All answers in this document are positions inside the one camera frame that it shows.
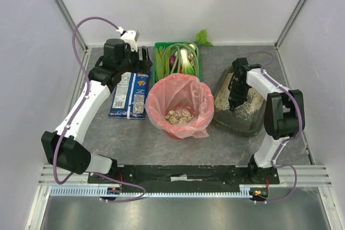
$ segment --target white panel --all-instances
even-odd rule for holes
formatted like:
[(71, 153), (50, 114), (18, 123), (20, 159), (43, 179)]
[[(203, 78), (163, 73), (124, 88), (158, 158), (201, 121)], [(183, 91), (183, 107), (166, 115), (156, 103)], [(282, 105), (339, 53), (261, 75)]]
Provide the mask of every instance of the white panel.
[(324, 164), (345, 211), (345, 5), (344, 0), (308, 0), (282, 44), (292, 87), (305, 98), (307, 139)]
[(0, 228), (17, 230), (46, 162), (40, 137), (66, 115), (78, 64), (53, 0), (0, 6)]
[[(139, 44), (193, 40), (207, 29), (216, 44), (273, 43), (298, 0), (64, 0), (74, 21), (102, 16), (125, 29), (138, 29)], [(87, 44), (117, 36), (101, 21), (80, 32)]]

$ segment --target green crate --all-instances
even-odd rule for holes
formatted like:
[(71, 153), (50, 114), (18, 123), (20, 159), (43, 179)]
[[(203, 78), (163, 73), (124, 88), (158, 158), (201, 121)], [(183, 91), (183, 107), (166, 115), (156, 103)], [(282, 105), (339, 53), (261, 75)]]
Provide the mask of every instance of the green crate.
[[(172, 44), (175, 43), (185, 43), (185, 41), (176, 41), (176, 42), (169, 42), (169, 43), (155, 43), (155, 49), (154, 49), (154, 54), (153, 54), (153, 61), (155, 61), (155, 51), (157, 48), (164, 47), (167, 48)], [(199, 76), (198, 76), (200, 82), (202, 80), (201, 77), (201, 62), (200, 62), (200, 53), (199, 53)], [(153, 73), (152, 73), (152, 86), (156, 83), (156, 62), (153, 62)]]

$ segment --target floor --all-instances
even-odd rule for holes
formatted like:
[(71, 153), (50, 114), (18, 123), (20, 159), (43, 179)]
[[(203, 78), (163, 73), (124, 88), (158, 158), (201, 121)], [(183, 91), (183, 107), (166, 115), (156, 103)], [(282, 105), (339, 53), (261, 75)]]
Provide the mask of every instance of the floor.
[[(288, 190), (271, 188), (270, 197)], [(330, 230), (317, 189), (297, 189), (284, 202), (238, 198), (150, 198), (106, 204), (97, 197), (50, 197), (41, 230)]]
[[(224, 69), (231, 66), (236, 58), (246, 57), (257, 51), (269, 52), (275, 62), (266, 69), (277, 81), (285, 83), (274, 46), (215, 46), (201, 47), (202, 78), (211, 90)], [(102, 48), (91, 51), (88, 70), (99, 56)], [(257, 54), (249, 58), (249, 63), (264, 64), (270, 57)], [(156, 129), (146, 119), (126, 120), (108, 118), (113, 96), (111, 95), (98, 110), (93, 119), (83, 145), (96, 152), (118, 160), (119, 164), (237, 164), (248, 163), (252, 154), (260, 147), (265, 136), (262, 128), (256, 137), (236, 136), (213, 126), (208, 126), (209, 137), (175, 140)], [(303, 140), (290, 143), (284, 148), (278, 164), (309, 164)]]

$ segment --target purple cable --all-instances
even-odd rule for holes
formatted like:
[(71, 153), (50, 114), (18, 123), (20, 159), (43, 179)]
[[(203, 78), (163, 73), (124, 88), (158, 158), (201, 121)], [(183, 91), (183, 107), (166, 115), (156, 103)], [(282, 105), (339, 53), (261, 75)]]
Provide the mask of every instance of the purple cable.
[(303, 126), (302, 126), (302, 114), (301, 114), (301, 110), (300, 110), (300, 107), (298, 106), (297, 102), (296, 102), (296, 99), (292, 96), (292, 94), (290, 94), (284, 87), (281, 87), (274, 79), (272, 79), (267, 73), (265, 73), (264, 71), (264, 68), (265, 66), (268, 66), (270, 64), (273, 63), (273, 60), (274, 60), (274, 57), (272, 54), (268, 53), (268, 52), (264, 52), (264, 51), (259, 51), (259, 52), (254, 52), (252, 54), (250, 54), (247, 58), (249, 58), (250, 56), (254, 55), (254, 54), (259, 54), (259, 53), (262, 53), (262, 54), (267, 54), (269, 56), (271, 56), (272, 60), (266, 64), (264, 64), (262, 67), (261, 67), (261, 73), (262, 75), (269, 81), (271, 82), (273, 85), (275, 85), (278, 89), (282, 90), (289, 98), (290, 100), (292, 101), (293, 105), (295, 106), (295, 109), (296, 109), (296, 114), (297, 114), (297, 118), (298, 118), (298, 133), (295, 137), (290, 137), (290, 138), (287, 138), (286, 140), (283, 140), (281, 142), (281, 144), (279, 145), (279, 147), (277, 148), (277, 150), (275, 151), (273, 157), (272, 157), (272, 166), (274, 168), (277, 168), (277, 169), (280, 169), (280, 168), (284, 168), (284, 167), (291, 167), (291, 169), (293, 170), (294, 172), (294, 183), (293, 183), (293, 186), (291, 188), (291, 190), (289, 191), (289, 193), (287, 195), (285, 195), (284, 197), (282, 198), (279, 198), (279, 199), (274, 199), (274, 200), (269, 200), (269, 201), (257, 201), (257, 203), (263, 203), (263, 204), (269, 204), (269, 203), (275, 203), (275, 202), (278, 202), (278, 201), (283, 201), (285, 199), (287, 199), (288, 197), (291, 196), (291, 194), (294, 192), (294, 190), (296, 189), (296, 185), (297, 185), (297, 172), (296, 172), (296, 169), (294, 166), (292, 165), (289, 165), (289, 164), (286, 164), (286, 165), (275, 165), (274, 161), (277, 160), (281, 150), (284, 148), (285, 146), (285, 143), (289, 142), (289, 141), (292, 141), (292, 140), (296, 140), (298, 139), (301, 135), (302, 135), (302, 131), (303, 131)]
[[(81, 109), (82, 105), (84, 104), (85, 100), (86, 100), (86, 96), (88, 96), (89, 94), (89, 91), (90, 91), (90, 80), (88, 78), (88, 75), (87, 75), (87, 72), (86, 72), (86, 69), (85, 67), (82, 65), (82, 62), (79, 58), (79, 55), (77, 53), (77, 48), (75, 46), (75, 35), (77, 34), (77, 30), (78, 28), (86, 21), (89, 21), (89, 20), (93, 20), (93, 19), (97, 19), (97, 20), (102, 20), (104, 22), (107, 22), (108, 24), (110, 25), (113, 25), (116, 29), (118, 29), (119, 27), (117, 27), (115, 24), (113, 24), (112, 22), (110, 22), (109, 20), (105, 19), (105, 18), (102, 18), (102, 17), (98, 17), (98, 16), (92, 16), (92, 17), (88, 17), (88, 18), (85, 18), (83, 20), (81, 20), (74, 28), (73, 30), (73, 34), (72, 34), (72, 46), (73, 46), (73, 52), (74, 52), (74, 55), (75, 55), (75, 58), (77, 59), (77, 62), (82, 70), (82, 73), (84, 74), (85, 76), (85, 81), (86, 81), (86, 93), (84, 95), (84, 98), (81, 100), (80, 104), (77, 106), (77, 108), (75, 109), (75, 111), (73, 112), (72, 116), (70, 117), (70, 119), (68, 120), (67, 124), (66, 125), (71, 125), (73, 119), (75, 118), (75, 116), (77, 115), (78, 111)], [(58, 153), (59, 153), (59, 149), (60, 149), (60, 146), (61, 146), (61, 143), (62, 143), (62, 140), (64, 138), (64, 136), (66, 135), (68, 131), (68, 128), (65, 127), (63, 132), (61, 133), (60, 137), (59, 137), (59, 140), (58, 140), (58, 143), (56, 145), (56, 148), (55, 148), (55, 152), (54, 152), (54, 158), (53, 158), (53, 174), (54, 174), (54, 179), (56, 181), (57, 184), (63, 184), (65, 183), (69, 178), (70, 176), (73, 174), (73, 172), (71, 172), (69, 175), (67, 175), (67, 177), (60, 181), (59, 178), (58, 178), (58, 173), (57, 173), (57, 159), (58, 159)]]
[(101, 173), (98, 173), (98, 172), (94, 172), (95, 175), (97, 176), (100, 176), (106, 180), (110, 180), (112, 182), (115, 182), (115, 183), (118, 183), (118, 184), (124, 184), (124, 185), (127, 185), (127, 186), (131, 186), (131, 187), (135, 187), (135, 188), (138, 188), (138, 189), (141, 189), (142, 190), (142, 193), (137, 196), (137, 197), (134, 197), (134, 198), (129, 198), (129, 199), (120, 199), (120, 200), (106, 200), (106, 199), (102, 199), (102, 201), (104, 202), (107, 202), (107, 203), (123, 203), (123, 202), (129, 202), (129, 201), (134, 201), (134, 200), (138, 200), (138, 199), (141, 199), (145, 194), (146, 194), (146, 189), (140, 185), (136, 185), (136, 184), (132, 184), (132, 183), (125, 183), (125, 182), (122, 182), (120, 180), (115, 180), (115, 179), (112, 179), (112, 178), (109, 178)]

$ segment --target purple hose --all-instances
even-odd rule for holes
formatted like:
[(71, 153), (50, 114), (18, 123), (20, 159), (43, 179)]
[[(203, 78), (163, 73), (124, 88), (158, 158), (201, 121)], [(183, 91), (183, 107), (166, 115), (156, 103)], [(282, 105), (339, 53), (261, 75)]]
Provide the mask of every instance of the purple hose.
[(294, 192), (294, 190), (296, 189), (296, 185), (297, 185), (297, 172), (296, 172), (296, 169), (294, 166), (292, 165), (275, 165), (274, 161), (277, 160), (281, 150), (284, 148), (285, 146), (285, 143), (289, 142), (289, 141), (292, 141), (292, 140), (296, 140), (298, 139), (301, 135), (302, 135), (302, 131), (303, 131), (303, 125), (302, 125), (302, 114), (301, 114), (301, 110), (300, 110), (300, 107), (298, 106), (297, 102), (296, 102), (296, 99), (292, 96), (292, 94), (290, 94), (285, 88), (281, 87), (274, 79), (272, 79), (267, 73), (265, 73), (264, 71), (264, 68), (265, 66), (268, 66), (270, 64), (273, 63), (273, 60), (274, 60), (274, 57), (272, 54), (268, 53), (268, 52), (264, 52), (264, 51), (259, 51), (259, 52), (254, 52), (252, 54), (250, 54), (247, 58), (249, 58), (250, 56), (254, 55), (254, 54), (259, 54), (259, 53), (262, 53), (262, 54), (267, 54), (269, 56), (271, 56), (272, 60), (266, 64), (264, 64), (262, 67), (261, 67), (261, 73), (262, 75), (269, 81), (271, 82), (273, 85), (275, 85), (277, 88), (279, 88), (280, 90), (282, 90), (289, 98), (290, 100), (292, 101), (293, 105), (295, 106), (295, 109), (296, 109), (296, 114), (297, 114), (297, 118), (298, 118), (298, 133), (295, 137), (290, 137), (290, 138), (287, 138), (286, 140), (283, 140), (281, 142), (281, 144), (279, 145), (279, 147), (277, 148), (277, 150), (275, 151), (273, 157), (272, 157), (272, 166), (274, 168), (277, 168), (277, 169), (280, 169), (280, 168), (284, 168), (284, 167), (291, 167), (291, 169), (293, 170), (294, 172), (294, 183), (293, 183), (293, 186), (291, 188), (291, 190), (289, 191), (289, 193), (287, 195), (285, 195), (284, 197), (282, 198), (279, 198), (279, 199), (274, 199), (274, 200), (269, 200), (269, 201), (257, 201), (257, 203), (264, 203), (264, 204), (269, 204), (269, 203), (275, 203), (275, 202), (278, 202), (278, 201), (283, 201), (285, 199), (287, 199), (288, 197), (291, 196), (291, 194)]
[(132, 184), (132, 183), (125, 183), (125, 182), (122, 182), (120, 180), (115, 180), (115, 179), (112, 179), (112, 178), (109, 178), (101, 173), (98, 173), (98, 172), (95, 172), (94, 173), (95, 175), (97, 176), (100, 176), (106, 180), (110, 180), (112, 182), (115, 182), (115, 183), (119, 183), (119, 184), (123, 184), (123, 185), (127, 185), (127, 186), (131, 186), (131, 187), (135, 187), (135, 188), (138, 188), (138, 189), (141, 189), (142, 190), (142, 193), (137, 196), (137, 197), (134, 197), (134, 198), (129, 198), (129, 199), (120, 199), (120, 200), (106, 200), (106, 199), (102, 199), (102, 201), (105, 201), (105, 202), (108, 202), (108, 203), (124, 203), (124, 202), (129, 202), (129, 201), (134, 201), (134, 200), (138, 200), (138, 199), (141, 199), (145, 194), (146, 194), (146, 189), (140, 185), (136, 185), (136, 184)]
[[(73, 30), (73, 34), (72, 34), (72, 46), (73, 46), (73, 52), (74, 52), (74, 55), (75, 55), (75, 58), (77, 59), (77, 62), (82, 70), (82, 73), (84, 74), (85, 76), (85, 81), (86, 81), (86, 93), (84, 95), (84, 98), (81, 100), (80, 104), (77, 106), (77, 108), (75, 109), (75, 111), (73, 112), (72, 116), (70, 117), (70, 119), (68, 120), (67, 124), (66, 125), (71, 125), (73, 119), (75, 118), (75, 116), (77, 115), (78, 111), (81, 109), (82, 105), (84, 104), (85, 100), (86, 100), (86, 96), (88, 96), (89, 94), (89, 91), (90, 91), (90, 80), (88, 78), (88, 75), (87, 75), (87, 72), (86, 72), (86, 69), (85, 67), (82, 65), (82, 62), (78, 56), (78, 53), (77, 53), (77, 48), (75, 46), (75, 35), (77, 34), (77, 30), (78, 28), (86, 21), (89, 21), (89, 20), (93, 20), (93, 19), (97, 19), (97, 20), (102, 20), (104, 22), (107, 22), (108, 24), (110, 25), (113, 25), (116, 29), (118, 29), (118, 27), (113, 24), (112, 22), (110, 22), (109, 20), (105, 19), (105, 18), (102, 18), (102, 17), (98, 17), (98, 16), (93, 16), (93, 17), (88, 17), (88, 18), (85, 18), (83, 20), (81, 20), (74, 28)], [(61, 143), (62, 143), (62, 140), (64, 138), (64, 136), (66, 135), (66, 132), (68, 131), (68, 129), (65, 127), (63, 132), (61, 133), (60, 137), (59, 137), (59, 140), (58, 140), (58, 143), (56, 145), (56, 148), (55, 148), (55, 152), (54, 152), (54, 158), (53, 158), (53, 174), (54, 174), (54, 179), (56, 181), (57, 184), (63, 184), (65, 183), (69, 178), (70, 176), (73, 174), (72, 172), (62, 181), (59, 180), (58, 178), (58, 174), (57, 174), (57, 159), (58, 159), (58, 153), (59, 153), (59, 149), (60, 149), (60, 146), (61, 146)]]

